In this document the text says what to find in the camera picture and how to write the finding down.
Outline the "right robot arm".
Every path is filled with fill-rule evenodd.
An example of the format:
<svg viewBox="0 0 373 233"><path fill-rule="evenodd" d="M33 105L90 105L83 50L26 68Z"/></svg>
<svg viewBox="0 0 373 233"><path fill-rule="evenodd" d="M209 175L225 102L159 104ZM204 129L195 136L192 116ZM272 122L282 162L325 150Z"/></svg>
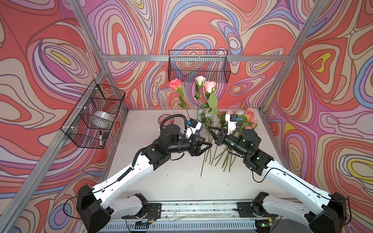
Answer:
<svg viewBox="0 0 373 233"><path fill-rule="evenodd" d="M272 181L299 200L294 203L260 192L252 201L256 215L283 216L309 227L314 233L342 232L347 223L346 197L321 190L287 170L259 148L261 138L255 130L244 130L238 137L224 128L209 127L208 131L216 145L224 145L242 157L253 174Z"/></svg>

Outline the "white rose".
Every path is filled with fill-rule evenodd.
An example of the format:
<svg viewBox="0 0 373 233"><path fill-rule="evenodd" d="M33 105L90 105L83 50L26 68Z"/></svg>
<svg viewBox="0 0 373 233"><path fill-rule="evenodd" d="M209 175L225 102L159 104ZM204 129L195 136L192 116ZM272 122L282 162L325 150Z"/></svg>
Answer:
<svg viewBox="0 0 373 233"><path fill-rule="evenodd" d="M199 112L200 99L201 99L201 88L204 86L206 78L204 76L198 76L195 78L195 99L197 101L197 113Z"/></svg>

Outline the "light pink rose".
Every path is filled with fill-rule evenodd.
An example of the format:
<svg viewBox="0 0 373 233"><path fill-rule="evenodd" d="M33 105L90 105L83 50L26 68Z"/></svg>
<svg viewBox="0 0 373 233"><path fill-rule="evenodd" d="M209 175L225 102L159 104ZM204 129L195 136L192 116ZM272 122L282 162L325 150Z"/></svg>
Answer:
<svg viewBox="0 0 373 233"><path fill-rule="evenodd" d="M201 120L206 128L213 126L214 117L219 113L218 98L216 97L217 84L216 82L204 83L205 97L207 102L202 105L203 112L200 114Z"/></svg>

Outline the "blue purple glass vase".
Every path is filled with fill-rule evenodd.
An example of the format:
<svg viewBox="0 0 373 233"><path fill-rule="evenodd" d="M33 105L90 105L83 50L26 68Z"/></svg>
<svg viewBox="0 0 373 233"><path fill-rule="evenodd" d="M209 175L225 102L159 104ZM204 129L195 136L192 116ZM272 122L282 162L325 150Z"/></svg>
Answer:
<svg viewBox="0 0 373 233"><path fill-rule="evenodd" d="M201 137L201 134L198 131L196 131L192 136L194 141L205 141L205 139Z"/></svg>

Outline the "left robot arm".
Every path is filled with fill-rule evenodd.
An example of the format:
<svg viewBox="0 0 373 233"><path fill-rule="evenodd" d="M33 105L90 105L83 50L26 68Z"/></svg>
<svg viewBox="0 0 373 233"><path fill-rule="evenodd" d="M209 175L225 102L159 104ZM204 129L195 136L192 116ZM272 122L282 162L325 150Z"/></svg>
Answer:
<svg viewBox="0 0 373 233"><path fill-rule="evenodd" d="M111 220L123 216L142 218L149 211L149 204L142 194L116 202L116 198L145 175L171 160L173 153L200 156L212 144L195 133L203 124L196 119L186 119L174 114L160 123L159 137L152 144L141 148L131 164L111 178L90 187L82 186L77 195L76 210L87 232L97 233Z"/></svg>

